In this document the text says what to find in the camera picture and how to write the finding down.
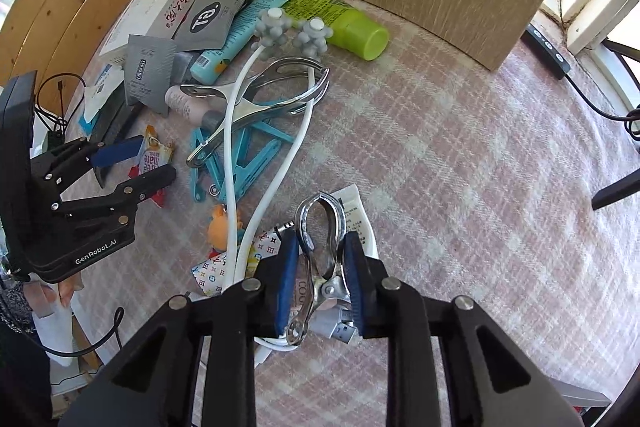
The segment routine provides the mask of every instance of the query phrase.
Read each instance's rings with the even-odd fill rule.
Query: screw
[[[260,289],[260,281],[258,279],[245,279],[242,281],[242,289],[246,292],[255,292]]]
[[[474,300],[466,295],[458,295],[453,299],[453,302],[459,309],[464,310],[465,312],[472,310],[474,307]]]
[[[385,290],[390,290],[390,291],[399,290],[401,284],[402,283],[398,279],[396,279],[395,277],[385,277],[382,280],[382,287]]]
[[[174,295],[169,299],[169,308],[172,310],[181,310],[187,305],[187,297],[184,295]]]

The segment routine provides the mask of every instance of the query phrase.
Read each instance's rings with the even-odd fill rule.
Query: table
[[[373,62],[337,48],[326,55],[331,86],[264,227],[290,219],[312,192],[356,183],[390,274],[435,298],[471,295],[545,374],[615,399],[640,359],[637,196],[598,212],[590,200],[637,160],[622,126],[592,113],[520,42],[490,73],[418,26],[348,2],[385,24],[391,41]],[[570,57],[558,28],[541,14],[535,24]],[[580,89],[606,107],[569,60]],[[98,70],[93,61],[87,81]],[[176,142],[177,179],[165,208],[140,205],[132,245],[83,271],[78,303],[92,341],[117,306],[126,310],[126,341],[171,295],[196,291],[190,267],[208,250],[212,204],[193,203],[188,190],[190,126],[145,110],[133,134],[146,124]],[[68,137],[76,136],[73,123]],[[241,200],[245,222],[278,162]],[[128,169],[116,166],[107,190]],[[65,198],[107,190],[89,173]],[[111,340],[101,355],[116,350]],[[386,343],[310,335],[301,349],[271,355],[255,382],[261,426],[384,425]]]

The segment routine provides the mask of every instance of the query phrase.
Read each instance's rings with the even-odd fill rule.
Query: gray sachet
[[[142,102],[167,116],[164,94],[170,87],[176,43],[143,35],[130,35],[124,66],[124,92],[128,105]]]
[[[177,50],[218,50],[225,45],[244,0],[196,0],[174,36]]]

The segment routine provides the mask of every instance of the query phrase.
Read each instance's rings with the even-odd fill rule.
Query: snack packet
[[[152,171],[162,165],[167,165],[174,155],[175,144],[171,142],[164,145],[158,141],[158,133],[152,125],[147,125],[145,129],[145,140],[140,146],[140,152],[136,159],[136,165],[133,165],[129,171],[129,178],[135,178],[140,174]],[[162,208],[164,205],[164,188],[156,192],[151,199],[156,205]]]

